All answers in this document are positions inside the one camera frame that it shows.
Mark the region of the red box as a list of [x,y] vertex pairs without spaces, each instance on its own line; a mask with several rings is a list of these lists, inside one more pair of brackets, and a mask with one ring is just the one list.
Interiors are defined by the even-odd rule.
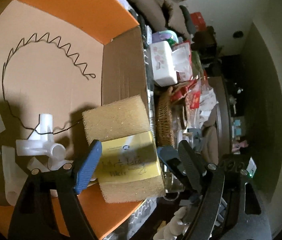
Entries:
[[196,31],[206,31],[206,22],[200,12],[190,14],[191,20],[196,28]]

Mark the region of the brown sofa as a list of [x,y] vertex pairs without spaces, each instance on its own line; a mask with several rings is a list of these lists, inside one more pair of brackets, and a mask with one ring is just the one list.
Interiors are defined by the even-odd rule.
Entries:
[[142,14],[154,31],[172,30],[184,40],[191,39],[180,8],[186,0],[127,0]]

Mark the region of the black zigzag wire headband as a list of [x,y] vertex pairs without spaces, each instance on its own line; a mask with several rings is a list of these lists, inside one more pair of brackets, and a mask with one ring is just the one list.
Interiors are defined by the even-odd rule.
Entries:
[[64,59],[61,60],[60,57],[55,57],[53,60],[50,58],[52,57],[52,53],[47,49],[40,49],[40,54],[36,56],[31,56],[29,60],[25,60],[18,63],[18,69],[20,71],[25,72],[25,76],[29,76],[31,81],[34,83],[32,90],[38,91],[39,89],[44,89],[48,91],[56,91],[57,87],[65,87],[67,81],[70,79],[69,75],[65,75],[65,79],[61,78],[61,75],[64,74],[61,68],[64,64],[71,64],[74,68],[77,68],[80,71],[80,75],[83,76],[87,81],[91,79],[96,79],[97,75],[95,73],[90,73],[88,71],[88,64],[85,62],[78,62],[80,57],[79,53],[71,53],[71,44],[66,43],[61,45],[61,36],[57,36],[50,39],[50,33],[45,33],[42,37],[38,37],[37,33],[34,33],[28,40],[22,38],[18,45],[15,48],[11,48],[9,54],[7,56],[6,61],[3,63],[2,67],[2,75],[1,75],[1,87],[2,87],[2,96],[4,102],[7,104],[9,109],[10,115],[16,118],[21,127],[27,129],[29,131],[35,132],[39,135],[46,135],[46,134],[60,134],[69,129],[76,126],[81,120],[66,121],[62,128],[54,127],[50,132],[39,132],[35,127],[26,126],[22,119],[13,113],[11,109],[11,105],[6,97],[5,91],[5,75],[7,71],[7,67],[14,57],[16,53],[21,51],[26,46],[31,46],[32,44],[50,44],[55,46],[55,49],[58,50],[58,53],[62,53]]

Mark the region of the white plastic pipe connectors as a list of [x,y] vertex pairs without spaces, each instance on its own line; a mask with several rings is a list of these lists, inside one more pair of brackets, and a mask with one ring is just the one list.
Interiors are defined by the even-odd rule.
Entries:
[[16,156],[30,158],[27,163],[29,171],[34,169],[38,169],[40,172],[55,171],[65,164],[72,163],[71,160],[66,159],[65,147],[54,141],[53,116],[51,114],[40,114],[39,124],[28,139],[18,139],[15,147],[0,147],[5,197],[11,206],[16,204],[28,177],[17,164]]

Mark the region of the grey pebble pattern mat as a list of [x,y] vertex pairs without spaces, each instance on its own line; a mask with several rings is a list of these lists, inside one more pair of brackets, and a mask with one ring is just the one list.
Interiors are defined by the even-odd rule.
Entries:
[[147,198],[123,223],[109,233],[105,240],[129,240],[143,226],[157,207],[157,198]]

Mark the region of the orange cardboard box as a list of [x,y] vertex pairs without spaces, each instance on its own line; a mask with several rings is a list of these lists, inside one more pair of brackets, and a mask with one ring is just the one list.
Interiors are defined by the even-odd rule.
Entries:
[[102,239],[164,189],[141,30],[117,0],[0,15],[0,230]]

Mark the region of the white tissue box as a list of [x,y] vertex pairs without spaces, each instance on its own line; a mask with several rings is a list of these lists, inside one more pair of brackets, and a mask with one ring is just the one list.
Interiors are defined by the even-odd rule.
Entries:
[[167,41],[150,44],[154,81],[161,87],[177,83],[177,73],[172,59],[172,50]]

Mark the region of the wicker basket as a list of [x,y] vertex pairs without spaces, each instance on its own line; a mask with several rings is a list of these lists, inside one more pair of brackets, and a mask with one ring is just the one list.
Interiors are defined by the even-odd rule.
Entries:
[[162,93],[158,99],[156,107],[156,140],[158,146],[174,146],[171,94],[172,86]]

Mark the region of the yellow sponge block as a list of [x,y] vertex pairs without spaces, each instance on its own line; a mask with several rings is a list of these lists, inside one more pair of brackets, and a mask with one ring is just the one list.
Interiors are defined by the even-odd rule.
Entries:
[[107,203],[138,202],[165,194],[156,144],[141,96],[84,111],[88,142],[101,142],[95,170]]

